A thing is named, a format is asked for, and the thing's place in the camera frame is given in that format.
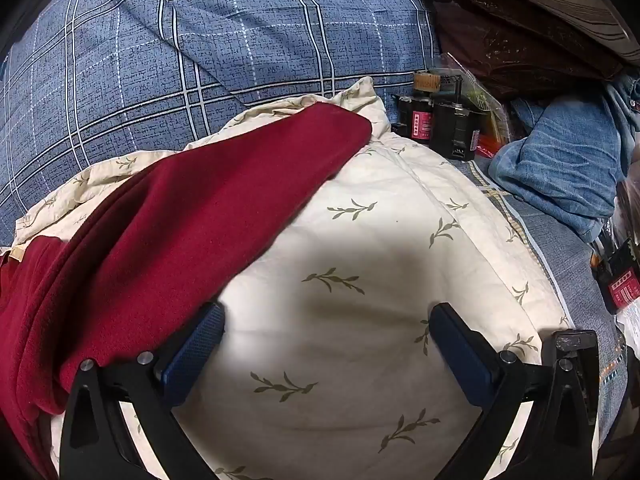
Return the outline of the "dark red knit garment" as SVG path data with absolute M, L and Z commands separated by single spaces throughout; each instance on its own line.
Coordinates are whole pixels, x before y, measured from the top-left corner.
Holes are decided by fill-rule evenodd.
M 80 362 L 163 344 L 255 260 L 370 140 L 371 123 L 317 103 L 154 162 L 70 240 L 38 236 L 1 267 L 1 422 L 36 471 L 55 469 L 39 421 L 60 414 Z

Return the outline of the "black item red label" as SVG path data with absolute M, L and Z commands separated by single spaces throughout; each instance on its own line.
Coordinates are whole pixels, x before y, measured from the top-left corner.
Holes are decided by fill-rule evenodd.
M 631 238 L 608 258 L 601 259 L 593 271 L 611 314 L 624 310 L 640 297 L 639 258 Z

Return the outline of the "grey-blue striped bed sheet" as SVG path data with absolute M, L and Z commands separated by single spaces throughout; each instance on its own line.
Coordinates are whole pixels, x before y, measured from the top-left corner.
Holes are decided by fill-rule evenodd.
M 533 252 L 547 275 L 570 326 L 598 336 L 600 363 L 599 430 L 605 441 L 617 424 L 627 393 L 627 346 L 605 307 L 590 268 L 591 247 L 555 218 L 506 192 L 488 177 L 486 158 L 456 162 L 506 219 L 508 232 Z

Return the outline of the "cream leaf-print quilt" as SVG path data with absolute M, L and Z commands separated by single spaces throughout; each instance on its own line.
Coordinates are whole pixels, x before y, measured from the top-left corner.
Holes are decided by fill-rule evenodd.
M 369 78 L 332 99 L 255 107 L 180 152 L 137 151 L 79 171 L 17 221 L 6 261 L 21 261 L 38 236 L 70 240 L 154 162 L 317 103 L 367 118 L 370 140 L 205 301 L 224 307 L 224 336 L 175 419 L 215 478 L 431 479 L 477 418 L 432 341 L 436 304 L 524 363 L 539 363 L 544 335 L 568 321 L 488 198 L 390 131 Z

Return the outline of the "folded blue denim jeans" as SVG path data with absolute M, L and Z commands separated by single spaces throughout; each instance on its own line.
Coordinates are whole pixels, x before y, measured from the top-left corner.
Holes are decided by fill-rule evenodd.
M 591 100 L 516 99 L 512 107 L 528 136 L 500 148 L 489 177 L 593 242 L 614 214 L 639 140 L 639 76 L 620 76 Z

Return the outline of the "black box device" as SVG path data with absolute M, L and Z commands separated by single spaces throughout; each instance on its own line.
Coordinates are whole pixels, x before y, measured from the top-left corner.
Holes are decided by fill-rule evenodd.
M 440 76 L 433 98 L 430 148 L 446 159 L 468 162 L 475 156 L 483 115 L 462 93 L 463 76 Z

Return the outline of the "dark bottle pink label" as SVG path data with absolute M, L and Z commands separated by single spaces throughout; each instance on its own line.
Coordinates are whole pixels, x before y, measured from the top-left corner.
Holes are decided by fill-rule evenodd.
M 416 72 L 410 96 L 398 96 L 399 120 L 406 136 L 421 144 L 429 144 L 434 122 L 434 96 L 440 90 L 440 76 Z

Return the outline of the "blue plaid pillow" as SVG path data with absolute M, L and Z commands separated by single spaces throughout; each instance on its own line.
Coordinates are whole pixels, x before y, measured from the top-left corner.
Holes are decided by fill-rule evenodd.
M 2 243 L 97 162 L 364 76 L 393 108 L 439 53 L 425 0 L 51 0 L 1 60 Z

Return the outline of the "dark patterned blanket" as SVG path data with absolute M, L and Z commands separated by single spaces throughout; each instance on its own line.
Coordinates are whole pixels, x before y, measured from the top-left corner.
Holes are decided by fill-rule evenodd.
M 428 1 L 442 52 L 499 96 L 582 96 L 639 73 L 639 0 Z

